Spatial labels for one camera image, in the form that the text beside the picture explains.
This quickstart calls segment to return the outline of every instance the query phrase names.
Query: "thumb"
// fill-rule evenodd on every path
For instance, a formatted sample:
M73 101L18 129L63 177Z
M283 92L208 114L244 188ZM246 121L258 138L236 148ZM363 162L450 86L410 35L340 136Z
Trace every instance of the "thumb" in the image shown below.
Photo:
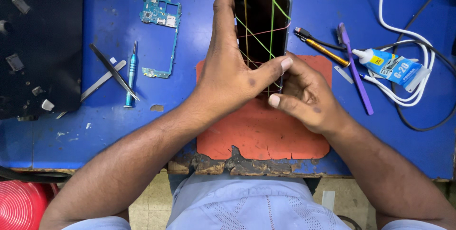
M302 116L308 109L308 105L304 104L297 97L286 94L272 94L268 100L269 104L287 114L304 121Z
M293 59L289 56L280 56L262 64L252 71L254 79L259 83L261 90L276 81L282 74L293 65Z

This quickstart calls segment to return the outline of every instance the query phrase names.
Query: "fingernail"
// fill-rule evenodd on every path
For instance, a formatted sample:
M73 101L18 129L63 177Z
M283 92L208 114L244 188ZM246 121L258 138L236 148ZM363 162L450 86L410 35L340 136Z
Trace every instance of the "fingernail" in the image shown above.
M282 65L282 71L285 72L293 65L293 59L291 59L290 57L285 58L282 61L281 65Z
M274 108L277 108L277 106L279 106L279 103L280 103L280 97L276 94L272 94L270 97L269 97L269 104L274 107Z

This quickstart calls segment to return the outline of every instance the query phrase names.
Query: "blue circuit board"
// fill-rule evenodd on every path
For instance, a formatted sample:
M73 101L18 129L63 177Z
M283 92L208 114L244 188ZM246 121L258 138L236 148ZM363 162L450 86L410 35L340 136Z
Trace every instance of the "blue circuit board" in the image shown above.
M160 77L168 78L171 74L173 60L174 60L174 50L176 48L177 42L177 33L179 32L179 23L181 22L182 15L182 5L180 3L172 3L171 0L143 0L144 7L143 11L140 12L140 18L143 23L155 23L158 25L167 26L170 28L176 29L176 34L174 35L174 44L172 47L171 53L171 62L170 68L168 71L158 71L151 68L142 68L142 72L147 77ZM165 7L159 7L159 2L162 1L165 3ZM166 12L166 7L168 5L177 6L177 13L170 14Z

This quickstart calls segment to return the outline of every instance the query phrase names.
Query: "blue table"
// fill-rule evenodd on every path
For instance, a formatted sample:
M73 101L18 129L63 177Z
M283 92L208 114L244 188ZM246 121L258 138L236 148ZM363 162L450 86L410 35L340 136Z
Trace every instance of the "blue table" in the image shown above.
M108 80L83 102L79 111L54 120L58 114L42 116L36 122L16 119L0 124L0 164L29 169L78 169L99 151L125 134L178 106L195 86L195 65L207 52L212 31L214 0L172 0L182 3L175 65L168 79L137 76L135 90L141 101L132 109L123 108L126 91L114 80ZM426 0L385 0L384 19L403 28ZM434 0L410 28L426 37L444 55L450 56L456 36L456 0ZM139 67L166 70L171 55L174 29L146 25L140 21L143 0L84 0L83 77L86 90L107 71L89 49L94 43L103 53L117 61L128 60L133 42L138 40ZM396 40L397 34L385 30L377 21L378 0L293 0L292 24L304 27L321 40L336 42L334 29L344 22L351 45L374 47ZM319 54L290 35L288 50L296 54ZM422 59L418 47L402 46L399 54ZM127 76L127 67L121 74ZM342 106L363 126L394 147L431 178L455 177L456 118L442 127L415 132L399 119L391 100L374 85L364 82L374 108L365 113L354 85L333 70L332 90ZM439 59L418 105L405 108L407 119L418 127L440 122L451 111L456 99L454 77ZM163 105L164 112L151 111L152 105ZM195 141L186 145L174 160L195 163ZM349 176L350 172L332 150L318 160L265 161L288 165L296 175Z

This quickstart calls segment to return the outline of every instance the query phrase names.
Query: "black phone screen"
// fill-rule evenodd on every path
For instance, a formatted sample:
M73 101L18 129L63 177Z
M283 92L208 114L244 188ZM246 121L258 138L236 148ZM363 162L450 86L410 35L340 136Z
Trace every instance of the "black phone screen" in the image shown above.
M275 6L274 15L272 15L272 0L234 0L235 13L237 22L237 36L239 42L239 49L243 53L243 58L246 64L251 69L257 69L262 63L269 61L270 53L266 50L271 51L274 57L283 56L286 53L286 43L288 36L288 18ZM275 0L282 10L290 15L290 0ZM280 92L282 86L281 78L275 82L277 85L272 84L269 87L270 93Z

